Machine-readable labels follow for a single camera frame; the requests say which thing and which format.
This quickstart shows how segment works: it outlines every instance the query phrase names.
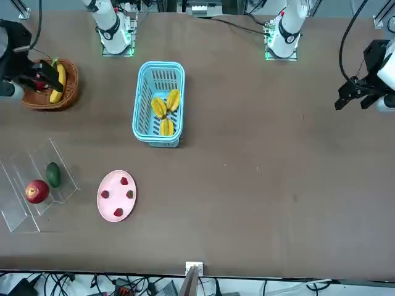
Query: floor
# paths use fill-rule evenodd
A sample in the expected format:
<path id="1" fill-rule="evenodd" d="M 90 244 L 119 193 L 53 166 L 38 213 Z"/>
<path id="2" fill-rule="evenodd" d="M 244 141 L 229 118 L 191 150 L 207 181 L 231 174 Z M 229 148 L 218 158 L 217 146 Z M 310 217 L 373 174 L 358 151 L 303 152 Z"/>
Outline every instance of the floor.
<path id="1" fill-rule="evenodd" d="M 0 293 L 8 294 L 12 288 L 21 280 L 22 278 L 28 277 L 30 274 L 7 274 L 0 278 Z M 45 283 L 46 275 L 43 275 L 36 284 L 36 289 L 39 292 L 39 295 L 44 295 L 44 283 Z M 96 295 L 98 290 L 97 287 L 90 288 L 92 275 L 77 275 L 76 279 L 73 283 L 66 282 L 64 286 L 64 290 L 68 296 L 88 296 L 88 295 Z M 117 276 L 111 276 L 111 279 L 117 279 Z M 139 277 L 129 277 L 130 281 L 134 281 L 135 279 L 139 279 Z M 154 282 L 158 277 L 150 277 L 150 281 Z M 204 291 L 199 285 L 197 290 L 197 296 L 210 296 L 215 293 L 215 281 L 212 278 L 204 278 L 202 277 L 202 283 L 204 286 Z M 165 287 L 171 280 L 174 281 L 175 287 L 177 291 L 180 290 L 183 279 L 182 278 L 170 278 L 165 277 L 160 280 L 156 284 L 156 289 L 160 291 L 163 287 Z M 98 279 L 98 283 L 100 286 L 101 292 L 112 292 L 114 291 L 114 286 L 112 283 L 104 276 L 100 276 Z M 238 292 L 240 296 L 260 296 L 262 295 L 262 289 L 264 281 L 261 280 L 245 280 L 245 279 L 218 279 L 218 283 L 221 289 L 222 294 Z M 295 286 L 296 284 L 293 282 L 278 282 L 278 281 L 268 281 L 265 294 L 267 295 L 270 291 L 280 290 L 285 288 L 290 288 Z M 52 289 L 54 287 L 54 281 L 51 278 L 48 279 L 47 282 L 47 295 L 50 295 Z M 327 289 L 320 291 L 319 296 L 390 296 L 394 295 L 395 288 L 388 287 L 365 287 L 365 286 L 350 286 L 350 285 L 330 285 Z M 54 295 L 60 295 L 60 289 L 58 288 Z M 147 293 L 139 294 L 137 296 L 147 296 Z M 310 291 L 306 287 L 301 287 L 299 290 L 295 292 L 284 293 L 283 295 L 292 296 L 313 296 L 314 292 Z"/>

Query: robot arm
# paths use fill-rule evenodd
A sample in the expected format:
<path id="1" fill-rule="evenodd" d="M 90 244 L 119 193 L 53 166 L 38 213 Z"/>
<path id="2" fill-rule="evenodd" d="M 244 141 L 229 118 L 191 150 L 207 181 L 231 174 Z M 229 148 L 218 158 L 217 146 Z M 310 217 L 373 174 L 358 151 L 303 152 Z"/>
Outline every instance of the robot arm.
<path id="1" fill-rule="evenodd" d="M 115 13 L 111 0 L 82 0 L 98 25 L 103 46 L 111 54 L 120 54 L 131 44 L 130 17 Z"/>
<path id="2" fill-rule="evenodd" d="M 268 46 L 276 56 L 287 58 L 295 51 L 308 12 L 306 0 L 287 0 L 285 9 L 271 21 L 276 29 Z"/>

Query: basket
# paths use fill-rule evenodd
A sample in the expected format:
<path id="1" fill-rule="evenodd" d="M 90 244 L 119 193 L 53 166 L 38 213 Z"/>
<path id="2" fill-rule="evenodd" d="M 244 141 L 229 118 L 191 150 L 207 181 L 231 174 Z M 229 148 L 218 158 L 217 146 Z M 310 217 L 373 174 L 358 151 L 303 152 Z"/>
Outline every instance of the basket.
<path id="1" fill-rule="evenodd" d="M 135 109 L 131 123 L 133 133 L 142 142 L 153 147 L 177 147 L 183 129 L 184 116 L 184 68 L 176 62 L 146 62 L 138 72 Z M 169 92 L 180 90 L 180 106 L 167 118 L 174 123 L 172 136 L 161 136 L 160 118 L 155 116 L 151 100 L 160 97 L 165 102 Z"/>
<path id="2" fill-rule="evenodd" d="M 51 64 L 52 60 L 43 59 Z M 62 99 L 58 103 L 51 103 L 49 97 L 52 89 L 46 89 L 43 92 L 35 92 L 32 89 L 25 88 L 22 104 L 31 109 L 49 110 L 49 109 L 66 109 L 78 99 L 78 72 L 76 66 L 69 60 L 59 59 L 66 70 L 66 87 Z"/>

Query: brown wicker basket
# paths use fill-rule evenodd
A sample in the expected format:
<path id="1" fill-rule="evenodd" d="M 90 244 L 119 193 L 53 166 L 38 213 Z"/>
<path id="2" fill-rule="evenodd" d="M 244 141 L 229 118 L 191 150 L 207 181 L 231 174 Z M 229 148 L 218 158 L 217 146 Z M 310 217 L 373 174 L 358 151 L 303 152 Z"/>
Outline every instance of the brown wicker basket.
<path id="1" fill-rule="evenodd" d="M 46 89 L 43 92 L 34 92 L 32 89 L 25 88 L 22 103 L 31 109 L 38 110 L 54 110 L 69 108 L 78 99 L 78 72 L 76 66 L 69 60 L 59 59 L 66 70 L 66 87 L 63 92 L 62 99 L 55 104 L 50 103 L 52 89 Z"/>

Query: blue plastic basket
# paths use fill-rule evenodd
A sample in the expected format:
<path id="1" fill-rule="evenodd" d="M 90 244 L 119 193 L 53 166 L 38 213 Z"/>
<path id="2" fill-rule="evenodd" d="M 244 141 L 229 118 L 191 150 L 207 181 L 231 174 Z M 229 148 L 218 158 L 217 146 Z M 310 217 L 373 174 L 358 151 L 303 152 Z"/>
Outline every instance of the blue plastic basket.
<path id="1" fill-rule="evenodd" d="M 148 142 L 153 147 L 177 147 L 183 130 L 184 117 L 184 68 L 176 62 L 146 62 L 138 72 L 135 109 L 133 111 L 132 130 L 136 138 Z M 151 100 L 160 97 L 167 100 L 169 92 L 180 90 L 180 106 L 167 118 L 174 123 L 172 136 L 161 136 L 160 118 L 155 116 Z"/>

